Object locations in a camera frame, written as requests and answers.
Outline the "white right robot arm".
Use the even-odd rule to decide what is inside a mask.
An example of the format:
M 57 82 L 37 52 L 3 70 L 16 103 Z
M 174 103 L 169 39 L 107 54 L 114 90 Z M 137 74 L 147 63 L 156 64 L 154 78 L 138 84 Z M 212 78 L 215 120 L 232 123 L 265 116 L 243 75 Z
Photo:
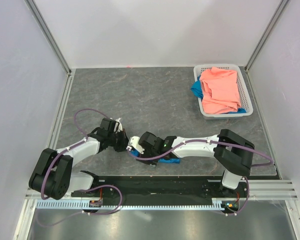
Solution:
M 131 137 L 129 144 L 142 161 L 151 164 L 177 163 L 188 157 L 216 159 L 225 168 L 219 184 L 219 191 L 225 197 L 232 196 L 242 177 L 250 175 L 255 150 L 252 142 L 229 129 L 208 137 L 167 136 L 164 139 L 147 131 L 141 137 Z

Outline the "blue satin napkin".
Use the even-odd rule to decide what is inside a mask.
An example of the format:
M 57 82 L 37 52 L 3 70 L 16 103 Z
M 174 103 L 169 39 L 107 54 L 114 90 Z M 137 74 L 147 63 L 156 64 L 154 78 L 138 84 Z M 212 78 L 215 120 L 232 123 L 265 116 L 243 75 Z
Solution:
M 140 158 L 141 154 L 137 150 L 132 150 L 131 154 L 135 157 Z M 180 163 L 180 158 L 171 158 L 171 159 L 164 159 L 164 158 L 159 158 L 155 160 L 137 160 L 141 163 L 144 163 L 146 165 L 150 166 L 157 166 L 157 163 L 164 163 L 164 164 L 179 164 Z

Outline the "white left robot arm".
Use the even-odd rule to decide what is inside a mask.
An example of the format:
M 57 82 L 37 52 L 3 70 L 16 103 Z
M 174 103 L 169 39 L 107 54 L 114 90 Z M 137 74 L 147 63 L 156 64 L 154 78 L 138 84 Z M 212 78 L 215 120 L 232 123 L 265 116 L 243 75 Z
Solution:
M 99 183 L 94 181 L 91 173 L 87 176 L 75 176 L 72 174 L 73 167 L 108 147 L 112 147 L 115 152 L 123 152 L 128 143 L 129 139 L 120 119 L 105 117 L 100 126 L 82 140 L 64 148 L 44 149 L 29 178 L 28 187 L 40 193 L 43 200 L 60 200 L 76 185 L 89 197 L 94 197 L 100 191 Z

